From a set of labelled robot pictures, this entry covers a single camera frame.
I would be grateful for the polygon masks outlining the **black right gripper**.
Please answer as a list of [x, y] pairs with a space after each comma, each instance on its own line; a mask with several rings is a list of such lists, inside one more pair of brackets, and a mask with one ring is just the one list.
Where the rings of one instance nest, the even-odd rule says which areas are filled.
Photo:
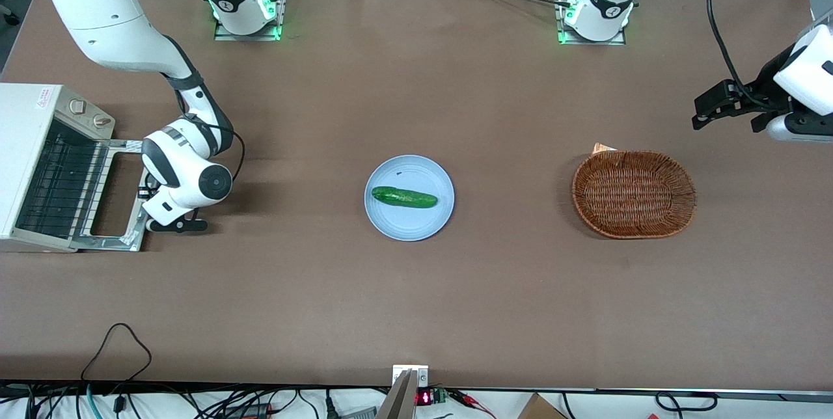
[[137, 188], [137, 200], [144, 207], [159, 191], [160, 184], [148, 170], [143, 171], [143, 178]]

